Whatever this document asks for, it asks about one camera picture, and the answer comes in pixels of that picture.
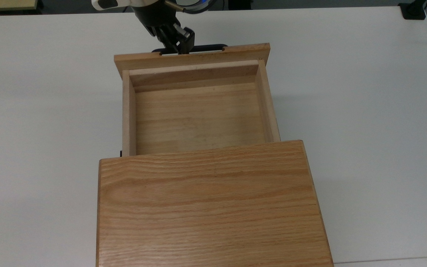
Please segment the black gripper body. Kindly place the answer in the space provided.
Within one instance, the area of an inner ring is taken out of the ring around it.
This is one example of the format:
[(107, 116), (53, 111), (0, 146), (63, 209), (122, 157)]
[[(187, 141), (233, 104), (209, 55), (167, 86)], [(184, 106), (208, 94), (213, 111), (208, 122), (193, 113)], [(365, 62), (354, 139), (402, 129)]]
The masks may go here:
[(176, 11), (166, 4), (151, 4), (143, 7), (132, 6), (132, 10), (151, 36), (159, 37), (161, 29), (168, 31), (173, 29), (175, 24), (179, 26)]

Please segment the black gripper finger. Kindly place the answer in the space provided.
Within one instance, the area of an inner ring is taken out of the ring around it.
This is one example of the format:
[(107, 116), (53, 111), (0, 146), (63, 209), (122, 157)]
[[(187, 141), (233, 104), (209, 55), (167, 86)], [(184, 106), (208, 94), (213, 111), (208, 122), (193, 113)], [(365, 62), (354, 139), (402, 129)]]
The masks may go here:
[(178, 54), (189, 54), (195, 46), (195, 32), (188, 28), (178, 27)]
[(168, 52), (179, 53), (178, 28), (179, 23), (163, 24), (153, 27), (154, 34)]

